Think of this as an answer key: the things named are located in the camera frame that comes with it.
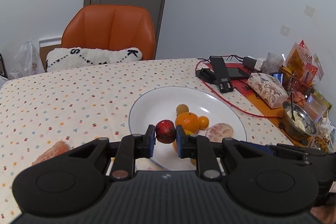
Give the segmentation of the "right hand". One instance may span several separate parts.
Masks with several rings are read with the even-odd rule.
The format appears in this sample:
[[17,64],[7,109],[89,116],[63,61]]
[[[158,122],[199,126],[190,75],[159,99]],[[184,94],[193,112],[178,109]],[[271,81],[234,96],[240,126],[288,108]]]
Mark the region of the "right hand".
[[335,223],[335,205],[312,207],[310,213],[322,223]]

